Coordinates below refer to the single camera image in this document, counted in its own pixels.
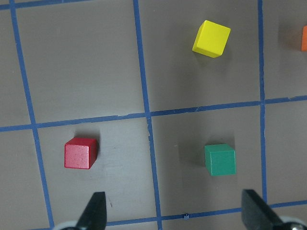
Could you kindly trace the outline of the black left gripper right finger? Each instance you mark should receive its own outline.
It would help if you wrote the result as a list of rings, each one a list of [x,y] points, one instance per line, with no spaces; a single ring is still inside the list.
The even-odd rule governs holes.
[[[241,218],[247,230],[282,230],[283,221],[252,189],[241,194]]]

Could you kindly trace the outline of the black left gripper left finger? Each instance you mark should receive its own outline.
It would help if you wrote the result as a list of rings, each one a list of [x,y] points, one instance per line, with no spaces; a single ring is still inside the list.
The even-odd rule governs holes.
[[[93,193],[76,228],[79,230],[104,230],[106,228],[106,194]]]

